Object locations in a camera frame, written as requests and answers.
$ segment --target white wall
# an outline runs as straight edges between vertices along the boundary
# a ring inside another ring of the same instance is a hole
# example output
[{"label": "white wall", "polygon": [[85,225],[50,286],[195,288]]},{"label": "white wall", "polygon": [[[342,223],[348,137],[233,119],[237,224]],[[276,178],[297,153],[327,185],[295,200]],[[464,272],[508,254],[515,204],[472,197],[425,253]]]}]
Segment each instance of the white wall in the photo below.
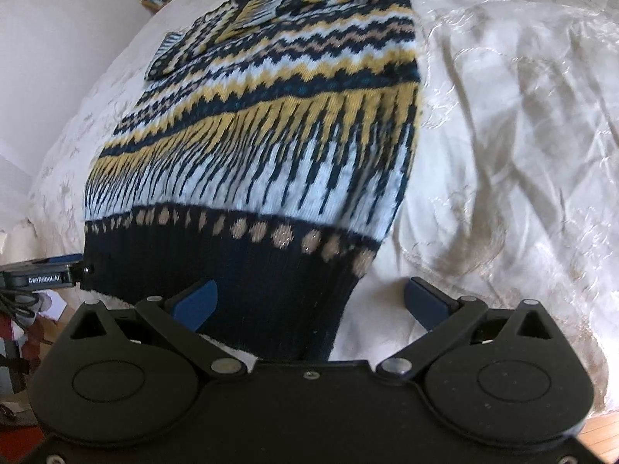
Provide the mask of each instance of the white wall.
[{"label": "white wall", "polygon": [[81,99],[151,17],[140,1],[0,0],[0,228],[4,197],[28,192]]}]

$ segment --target screw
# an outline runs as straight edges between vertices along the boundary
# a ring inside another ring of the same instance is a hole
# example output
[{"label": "screw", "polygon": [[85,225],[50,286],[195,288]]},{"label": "screw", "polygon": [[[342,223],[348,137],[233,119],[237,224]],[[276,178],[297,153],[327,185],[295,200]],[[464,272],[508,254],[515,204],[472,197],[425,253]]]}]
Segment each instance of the screw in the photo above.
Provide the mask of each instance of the screw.
[{"label": "screw", "polygon": [[403,375],[413,369],[413,364],[404,358],[387,358],[382,363],[383,370],[394,375]]},{"label": "screw", "polygon": [[305,380],[318,380],[320,378],[320,373],[315,371],[308,371],[303,374],[303,378]]},{"label": "screw", "polygon": [[210,369],[221,375],[233,375],[239,373],[243,365],[235,358],[220,358],[210,364]]}]

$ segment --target bedspread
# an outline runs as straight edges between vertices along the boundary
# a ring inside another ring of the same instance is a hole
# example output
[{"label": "bedspread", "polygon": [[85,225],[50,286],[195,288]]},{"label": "bedspread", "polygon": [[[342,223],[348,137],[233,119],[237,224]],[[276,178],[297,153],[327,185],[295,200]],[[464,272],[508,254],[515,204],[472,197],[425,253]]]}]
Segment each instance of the bedspread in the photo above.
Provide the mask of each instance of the bedspread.
[{"label": "bedspread", "polygon": [[[167,5],[84,99],[32,189],[46,253],[83,248],[89,168],[164,34],[223,1]],[[419,337],[402,287],[422,275],[494,307],[541,300],[592,375],[595,411],[618,409],[619,0],[411,1],[425,104],[416,161],[331,358],[376,362]]]}]

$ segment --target red object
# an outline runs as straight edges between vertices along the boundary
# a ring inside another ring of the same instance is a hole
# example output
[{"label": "red object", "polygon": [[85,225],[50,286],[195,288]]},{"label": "red object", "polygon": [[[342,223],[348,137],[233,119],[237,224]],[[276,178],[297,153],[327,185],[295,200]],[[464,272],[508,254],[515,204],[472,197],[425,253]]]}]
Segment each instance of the red object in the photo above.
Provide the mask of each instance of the red object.
[{"label": "red object", "polygon": [[44,439],[39,428],[0,432],[0,455],[10,463],[19,462]]}]

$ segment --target circular cover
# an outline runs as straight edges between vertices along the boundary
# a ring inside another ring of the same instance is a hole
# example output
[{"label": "circular cover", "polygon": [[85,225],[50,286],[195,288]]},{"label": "circular cover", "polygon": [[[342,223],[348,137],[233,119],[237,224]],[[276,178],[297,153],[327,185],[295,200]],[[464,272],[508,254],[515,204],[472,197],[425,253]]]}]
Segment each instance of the circular cover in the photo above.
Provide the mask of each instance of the circular cover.
[{"label": "circular cover", "polygon": [[429,368],[425,390],[464,434],[509,447],[572,431],[593,399],[576,356],[533,337],[455,349]]},{"label": "circular cover", "polygon": [[67,358],[32,386],[33,411],[54,433],[88,444],[128,444],[159,434],[193,404],[198,381],[181,356],[149,345],[111,348],[98,338],[86,340],[93,346],[78,356],[89,364]]}]

